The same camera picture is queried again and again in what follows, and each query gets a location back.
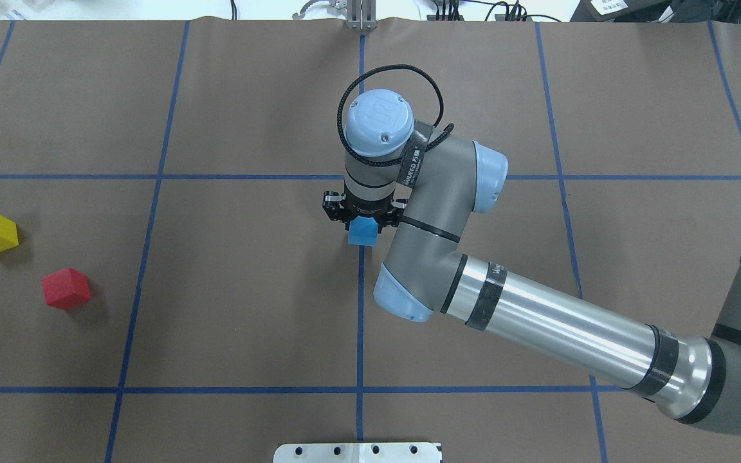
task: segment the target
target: metal bracket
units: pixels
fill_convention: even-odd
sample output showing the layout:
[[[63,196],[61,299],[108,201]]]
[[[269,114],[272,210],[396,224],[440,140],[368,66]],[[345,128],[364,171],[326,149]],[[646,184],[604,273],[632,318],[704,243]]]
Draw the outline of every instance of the metal bracket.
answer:
[[[441,463],[442,445],[430,442],[285,444],[273,463]]]
[[[363,32],[376,29],[376,0],[347,0],[345,26]]]
[[[317,3],[323,3],[323,2],[327,2],[330,8],[335,9],[336,11],[347,9],[347,0],[309,0],[307,3],[302,5],[302,9],[299,10],[298,13],[293,13],[291,18],[295,20],[303,19],[305,18],[305,15],[307,14],[308,9],[311,8],[311,6],[314,6]]]

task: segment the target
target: aluminum tube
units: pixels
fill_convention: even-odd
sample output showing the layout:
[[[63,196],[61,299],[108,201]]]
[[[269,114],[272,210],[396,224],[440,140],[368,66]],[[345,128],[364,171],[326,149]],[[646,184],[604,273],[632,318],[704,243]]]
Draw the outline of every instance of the aluminum tube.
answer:
[[[486,264],[468,259],[465,279],[451,302],[452,314],[466,320],[471,301],[484,284]],[[561,293],[543,284],[507,272],[497,307],[485,331],[535,349],[564,363],[593,372],[607,381],[630,388],[647,375],[655,350],[653,329],[620,314]]]

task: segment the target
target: red cube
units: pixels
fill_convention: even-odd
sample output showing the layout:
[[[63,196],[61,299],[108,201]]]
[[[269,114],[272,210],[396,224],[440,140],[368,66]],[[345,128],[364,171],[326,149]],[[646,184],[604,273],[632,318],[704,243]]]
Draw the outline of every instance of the red cube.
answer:
[[[42,278],[44,301],[50,307],[67,311],[91,299],[87,276],[74,269],[62,269]]]

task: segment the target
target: cable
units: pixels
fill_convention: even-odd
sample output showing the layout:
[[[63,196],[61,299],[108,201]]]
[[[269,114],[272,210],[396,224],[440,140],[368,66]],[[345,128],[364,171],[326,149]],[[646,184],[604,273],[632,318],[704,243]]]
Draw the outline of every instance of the cable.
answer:
[[[491,2],[480,2],[479,0],[462,0],[463,2],[467,3],[479,3],[480,5],[493,5],[494,3]]]
[[[342,146],[345,147],[345,150],[350,153],[352,158],[356,159],[356,161],[361,162],[362,164],[365,164],[365,166],[370,167],[388,167],[388,166],[396,166],[397,164],[400,164],[402,162],[402,158],[392,159],[390,161],[382,161],[382,162],[373,162],[369,161],[367,158],[364,158],[361,154],[356,152],[352,149],[351,145],[347,143],[347,138],[345,138],[345,130],[342,128],[342,112],[344,112],[345,109],[345,103],[347,102],[347,97],[350,96],[350,93],[353,91],[356,86],[358,86],[362,81],[367,79],[370,76],[373,76],[374,74],[383,73],[384,71],[393,71],[395,69],[405,69],[408,71],[414,71],[414,73],[419,74],[420,76],[424,77],[427,82],[430,83],[430,87],[433,87],[433,90],[436,92],[436,99],[439,101],[439,115],[436,116],[436,121],[433,123],[433,126],[436,127],[439,125],[440,121],[442,120],[442,115],[444,114],[444,100],[442,99],[442,92],[439,90],[439,86],[436,85],[436,82],[433,80],[431,76],[426,73],[426,71],[421,70],[420,68],[417,68],[416,66],[411,66],[410,64],[389,64],[387,66],[380,66],[378,68],[371,69],[367,73],[362,74],[359,77],[356,77],[356,80],[351,82],[349,86],[347,86],[347,90],[345,90],[345,93],[342,95],[342,99],[339,100],[339,108],[336,112],[336,130],[339,132],[339,140],[342,142]],[[442,130],[442,134],[439,135],[439,137],[436,138],[436,140],[432,141],[425,149],[425,152],[429,152],[429,150],[434,149],[439,143],[442,143],[442,141],[445,140],[450,135],[450,132],[453,130],[453,124],[449,123],[447,127],[445,127]]]
[[[459,14],[460,0],[442,0],[442,9],[440,10],[439,0],[434,0],[436,5],[436,21],[461,21],[462,15]]]
[[[485,21],[488,20],[489,17],[491,17],[491,12],[493,12],[493,9],[497,6],[504,5],[505,6],[505,16],[508,15],[508,8],[511,8],[511,5],[508,5],[506,2],[496,2],[496,3],[489,3],[491,5],[491,9],[488,10],[488,14],[485,15]]]
[[[518,17],[520,17],[521,15],[526,15],[526,14],[527,14],[527,8],[524,8],[524,6],[520,5],[520,3],[517,0],[517,2],[514,3],[514,6],[511,8],[511,12],[509,12],[505,16],[505,21],[518,21],[517,19]]]
[[[517,17],[514,21],[523,21],[524,18],[526,18],[526,17],[546,17],[548,19],[553,19],[557,23],[561,23],[561,21],[559,21],[557,18],[550,17],[549,15],[521,15],[520,17]]]

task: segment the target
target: robotic arm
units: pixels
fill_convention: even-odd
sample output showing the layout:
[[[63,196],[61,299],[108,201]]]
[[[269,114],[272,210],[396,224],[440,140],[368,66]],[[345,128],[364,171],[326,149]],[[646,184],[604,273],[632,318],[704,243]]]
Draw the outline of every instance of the robotic arm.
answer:
[[[423,71],[386,68],[417,71],[441,102]],[[703,338],[629,320],[458,252],[471,212],[486,213],[497,202],[508,161],[450,135],[452,125],[437,137],[389,90],[359,95],[342,132],[350,90],[380,69],[356,80],[342,98],[345,192],[326,192],[323,203],[330,219],[348,229],[370,220],[377,232],[397,226],[374,288],[380,307],[414,322],[449,314],[611,381],[668,418],[741,434],[741,262],[717,327]],[[407,207],[393,200],[396,183],[412,188]]]

